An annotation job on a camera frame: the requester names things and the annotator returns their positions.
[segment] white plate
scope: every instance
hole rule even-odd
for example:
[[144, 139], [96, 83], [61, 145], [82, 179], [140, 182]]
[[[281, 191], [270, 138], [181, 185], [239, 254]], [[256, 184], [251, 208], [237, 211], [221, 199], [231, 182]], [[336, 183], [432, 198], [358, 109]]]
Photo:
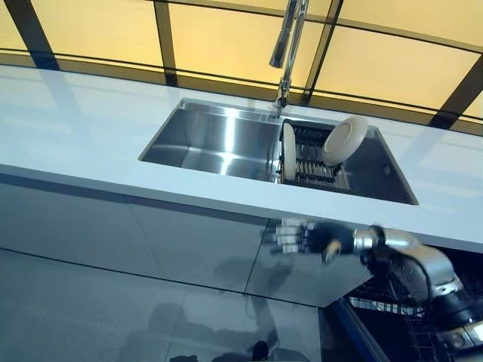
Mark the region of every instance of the white plate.
[[368, 132], [368, 122], [360, 115], [351, 115], [335, 127], [322, 147], [322, 160], [327, 166], [340, 164], [361, 145]]
[[295, 133], [288, 123], [284, 123], [284, 171], [285, 179], [295, 179]]

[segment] robotic arm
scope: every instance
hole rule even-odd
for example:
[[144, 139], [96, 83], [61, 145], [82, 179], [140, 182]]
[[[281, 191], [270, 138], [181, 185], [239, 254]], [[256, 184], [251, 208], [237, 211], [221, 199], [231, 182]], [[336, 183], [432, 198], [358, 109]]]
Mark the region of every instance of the robotic arm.
[[376, 225], [352, 230], [336, 223], [283, 219], [275, 240], [281, 253], [320, 253], [326, 263], [340, 254], [359, 255], [370, 270], [377, 262], [387, 263], [411, 298], [428, 307], [435, 334], [449, 351], [483, 345], [483, 308], [465, 291], [449, 258], [413, 235]]

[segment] white countertop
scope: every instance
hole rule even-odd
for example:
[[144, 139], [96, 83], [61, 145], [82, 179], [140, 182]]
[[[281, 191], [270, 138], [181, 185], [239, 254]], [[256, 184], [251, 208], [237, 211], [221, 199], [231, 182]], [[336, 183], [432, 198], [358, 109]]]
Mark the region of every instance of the white countertop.
[[[447, 246], [483, 252], [482, 137], [368, 117], [418, 206], [138, 161], [184, 97], [261, 110], [272, 106], [136, 81], [0, 66], [0, 172], [255, 216], [378, 223], [459, 239]], [[284, 114], [347, 117], [296, 106]]]

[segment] floor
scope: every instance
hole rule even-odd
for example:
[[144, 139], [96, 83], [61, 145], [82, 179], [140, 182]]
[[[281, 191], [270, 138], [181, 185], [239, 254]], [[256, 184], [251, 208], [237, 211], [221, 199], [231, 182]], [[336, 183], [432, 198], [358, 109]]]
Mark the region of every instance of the floor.
[[317, 309], [0, 250], [1, 362], [241, 362], [258, 340], [320, 361]]

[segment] pull-down faucet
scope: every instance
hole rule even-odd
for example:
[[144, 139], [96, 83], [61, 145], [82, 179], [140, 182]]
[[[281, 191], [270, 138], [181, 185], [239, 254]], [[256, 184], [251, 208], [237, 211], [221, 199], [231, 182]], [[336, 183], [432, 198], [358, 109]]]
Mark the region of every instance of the pull-down faucet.
[[302, 35], [303, 23], [305, 22], [308, 6], [309, 0], [288, 0], [287, 10], [285, 11], [280, 34], [278, 35], [275, 49], [273, 49], [272, 57], [270, 58], [270, 66], [273, 66], [274, 68], [282, 67], [285, 53], [287, 51], [288, 39], [290, 38], [290, 31], [292, 24], [294, 23], [294, 17], [297, 15], [294, 36], [292, 37], [290, 50], [288, 51], [288, 59], [285, 64], [285, 71], [283, 76], [280, 78], [280, 83], [278, 84], [277, 99], [275, 101], [277, 118], [280, 117], [281, 109], [287, 105], [292, 69], [294, 68], [295, 55], [297, 54], [297, 48], [299, 46], [300, 36]]

